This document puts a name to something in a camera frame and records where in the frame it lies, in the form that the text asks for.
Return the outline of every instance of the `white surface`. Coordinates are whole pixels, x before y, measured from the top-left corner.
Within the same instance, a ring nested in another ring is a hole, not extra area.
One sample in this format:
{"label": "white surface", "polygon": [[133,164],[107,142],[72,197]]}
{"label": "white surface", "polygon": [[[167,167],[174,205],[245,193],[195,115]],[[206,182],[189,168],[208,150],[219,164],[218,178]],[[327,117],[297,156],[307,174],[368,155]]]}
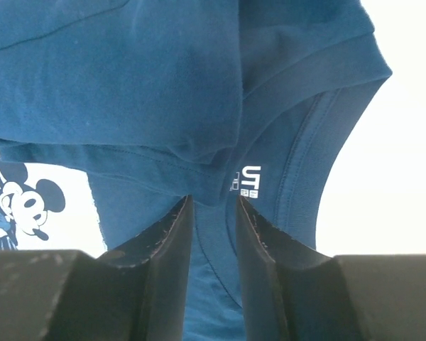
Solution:
{"label": "white surface", "polygon": [[363,0],[394,74],[334,164],[317,247],[335,254],[426,253],[426,0]]}

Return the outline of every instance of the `mickey mouse graphic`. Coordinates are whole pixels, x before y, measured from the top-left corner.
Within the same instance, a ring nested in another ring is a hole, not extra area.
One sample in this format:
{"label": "mickey mouse graphic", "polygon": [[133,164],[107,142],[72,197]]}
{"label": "mickey mouse graphic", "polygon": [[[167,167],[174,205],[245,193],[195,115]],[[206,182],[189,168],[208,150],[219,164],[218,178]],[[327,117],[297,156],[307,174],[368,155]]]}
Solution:
{"label": "mickey mouse graphic", "polygon": [[6,163],[0,160],[0,249],[17,249],[19,233],[48,240],[41,231],[48,211],[62,212],[65,196],[51,180],[41,179],[32,188],[25,184],[28,170],[24,163]]}

